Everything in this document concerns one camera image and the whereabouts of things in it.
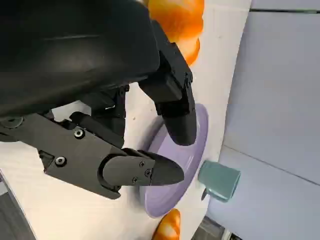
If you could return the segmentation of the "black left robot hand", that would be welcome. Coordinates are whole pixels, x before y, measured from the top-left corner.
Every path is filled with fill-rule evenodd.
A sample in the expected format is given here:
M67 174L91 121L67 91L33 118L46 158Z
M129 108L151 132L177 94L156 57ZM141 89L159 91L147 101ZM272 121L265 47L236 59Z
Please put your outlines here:
M122 186L184 180L164 156L124 147L126 93L138 83L171 139L197 136L192 72L135 0L0 3L0 139L37 149L44 172L109 199Z

